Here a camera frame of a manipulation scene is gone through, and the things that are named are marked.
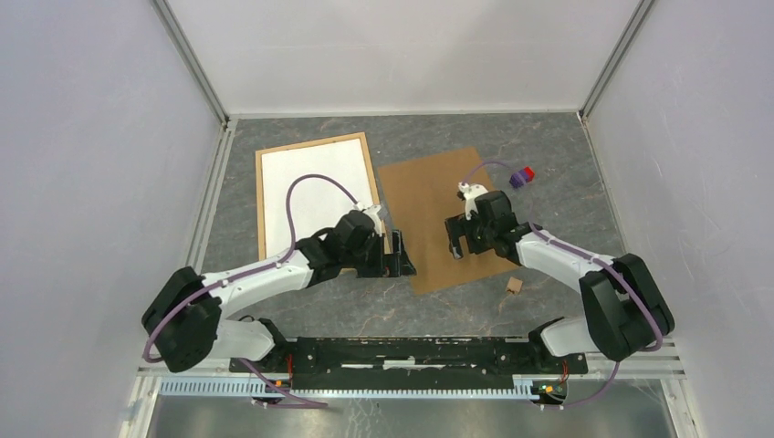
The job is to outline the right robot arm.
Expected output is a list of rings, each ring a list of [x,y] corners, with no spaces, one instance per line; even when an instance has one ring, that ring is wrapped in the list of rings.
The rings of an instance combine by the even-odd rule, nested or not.
[[[445,221],[454,258],[493,252],[580,294],[582,316],[559,318],[531,332],[527,358],[534,370],[550,372],[573,353],[598,352],[621,362],[635,352],[659,349],[675,329],[674,316],[639,256],[592,253],[520,222],[501,191],[462,183],[457,195],[465,210]]]

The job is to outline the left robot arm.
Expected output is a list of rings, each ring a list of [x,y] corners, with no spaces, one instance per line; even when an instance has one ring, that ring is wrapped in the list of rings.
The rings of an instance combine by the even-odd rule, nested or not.
[[[285,253],[236,269],[200,275],[190,266],[172,273],[141,317],[149,363],[173,373],[207,358],[242,358],[279,370],[287,348],[267,324],[232,316],[260,301],[330,281],[344,270],[358,278],[414,276],[403,235],[379,218],[351,210],[333,227],[295,242]]]

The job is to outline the brown backing board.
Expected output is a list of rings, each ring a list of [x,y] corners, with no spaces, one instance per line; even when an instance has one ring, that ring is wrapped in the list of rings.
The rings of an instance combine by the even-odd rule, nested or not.
[[[481,161],[476,148],[467,147],[378,168],[392,226],[402,232],[406,253],[417,271],[410,278],[417,295],[517,267],[492,251],[467,253],[459,260],[449,251],[445,220],[465,212],[465,203],[456,195],[458,184]]]

